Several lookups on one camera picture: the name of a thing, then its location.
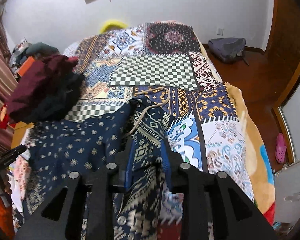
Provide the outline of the navy patterned hooded garment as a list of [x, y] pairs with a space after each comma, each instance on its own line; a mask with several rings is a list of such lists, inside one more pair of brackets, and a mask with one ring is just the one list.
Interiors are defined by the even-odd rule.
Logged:
[[26, 146], [31, 173], [23, 209], [34, 213], [67, 175], [95, 172], [111, 163], [131, 141], [125, 196], [113, 199], [115, 239], [156, 239], [162, 186], [170, 178], [165, 133], [174, 117], [146, 97], [117, 111], [88, 118], [45, 121], [30, 129]]

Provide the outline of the tan fleece blanket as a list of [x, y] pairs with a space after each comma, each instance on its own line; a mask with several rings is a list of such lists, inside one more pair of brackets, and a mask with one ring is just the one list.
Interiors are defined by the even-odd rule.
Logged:
[[250, 178], [254, 200], [269, 224], [275, 216], [275, 187], [267, 151], [257, 126], [249, 116], [242, 91], [226, 82], [230, 101], [236, 107], [245, 139], [245, 168]]

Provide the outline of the tan wooden nightstand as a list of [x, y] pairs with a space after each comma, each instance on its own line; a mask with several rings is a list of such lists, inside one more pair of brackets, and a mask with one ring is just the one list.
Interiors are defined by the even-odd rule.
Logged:
[[24, 122], [19, 122], [15, 125], [12, 142], [11, 142], [11, 148], [15, 148], [20, 145], [20, 142], [22, 138], [24, 137], [26, 130], [29, 128], [32, 128], [34, 125], [33, 123], [26, 124]]

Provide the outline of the red plush toy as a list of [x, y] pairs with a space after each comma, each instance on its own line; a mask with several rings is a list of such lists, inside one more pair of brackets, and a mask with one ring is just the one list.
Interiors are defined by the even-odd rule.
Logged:
[[0, 109], [0, 128], [7, 129], [8, 127], [15, 129], [15, 124], [10, 122], [10, 117], [7, 114], [7, 105], [3, 104]]

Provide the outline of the orange jacket sleeve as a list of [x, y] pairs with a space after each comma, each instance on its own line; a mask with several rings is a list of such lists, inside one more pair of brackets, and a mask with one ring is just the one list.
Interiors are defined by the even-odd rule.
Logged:
[[0, 198], [0, 228], [6, 234], [8, 239], [14, 238], [15, 231], [13, 226], [12, 208], [5, 207], [1, 198]]

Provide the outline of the pink clog shoe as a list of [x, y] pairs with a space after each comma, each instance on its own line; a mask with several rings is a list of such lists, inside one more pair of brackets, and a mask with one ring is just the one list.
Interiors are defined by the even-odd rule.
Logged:
[[279, 133], [276, 137], [276, 149], [275, 158], [279, 164], [285, 162], [287, 145], [282, 133]]

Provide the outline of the dark teal folded garment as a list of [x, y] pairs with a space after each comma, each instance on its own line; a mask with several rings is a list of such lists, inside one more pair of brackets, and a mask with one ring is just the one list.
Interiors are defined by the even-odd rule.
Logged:
[[36, 103], [23, 122], [37, 123], [44, 121], [59, 121], [65, 118], [81, 96], [81, 85], [85, 77], [83, 74], [71, 72], [43, 99]]

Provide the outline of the maroon folded garment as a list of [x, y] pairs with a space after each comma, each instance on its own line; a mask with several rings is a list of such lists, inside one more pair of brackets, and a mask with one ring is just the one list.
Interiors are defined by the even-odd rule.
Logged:
[[39, 103], [49, 93], [57, 90], [61, 80], [72, 72], [77, 63], [77, 57], [60, 54], [34, 61], [6, 101], [6, 113], [10, 122], [25, 122], [25, 118]]

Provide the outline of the cluttered items pile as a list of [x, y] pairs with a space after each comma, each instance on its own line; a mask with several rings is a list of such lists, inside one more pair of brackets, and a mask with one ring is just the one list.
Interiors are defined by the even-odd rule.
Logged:
[[13, 48], [9, 67], [13, 76], [18, 79], [34, 61], [54, 54], [59, 54], [59, 50], [53, 46], [43, 42], [30, 43], [23, 39]]

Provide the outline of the patchwork patterned bedspread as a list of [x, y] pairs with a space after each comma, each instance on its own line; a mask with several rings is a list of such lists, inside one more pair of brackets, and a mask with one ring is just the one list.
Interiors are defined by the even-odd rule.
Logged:
[[[72, 72], [85, 79], [78, 102], [62, 120], [83, 122], [146, 97], [174, 117], [165, 133], [171, 150], [202, 169], [204, 148], [209, 173], [226, 172], [255, 204], [236, 107], [192, 27], [152, 22], [112, 30], [83, 39], [76, 55]], [[15, 164], [30, 169], [24, 198], [31, 173], [27, 150]]]

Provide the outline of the grey backpack on floor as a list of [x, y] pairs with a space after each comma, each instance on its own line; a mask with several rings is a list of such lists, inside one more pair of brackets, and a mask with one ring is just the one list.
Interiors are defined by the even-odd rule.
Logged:
[[209, 51], [219, 58], [223, 63], [235, 63], [239, 60], [248, 66], [249, 62], [245, 58], [244, 50], [245, 38], [214, 38], [208, 41]]

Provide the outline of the yellow pillow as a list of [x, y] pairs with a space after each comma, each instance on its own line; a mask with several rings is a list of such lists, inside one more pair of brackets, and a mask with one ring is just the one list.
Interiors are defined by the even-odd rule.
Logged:
[[119, 21], [119, 20], [107, 20], [105, 21], [100, 28], [99, 33], [100, 34], [104, 34], [110, 30], [120, 30], [120, 29], [126, 29], [128, 28], [128, 25]]

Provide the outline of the white wall socket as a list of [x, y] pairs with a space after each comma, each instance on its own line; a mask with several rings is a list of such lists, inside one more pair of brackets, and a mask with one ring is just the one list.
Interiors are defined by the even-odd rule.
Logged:
[[218, 28], [218, 29], [217, 29], [217, 35], [218, 35], [218, 36], [223, 36], [223, 32], [224, 32], [224, 29], [223, 29], [223, 28]]

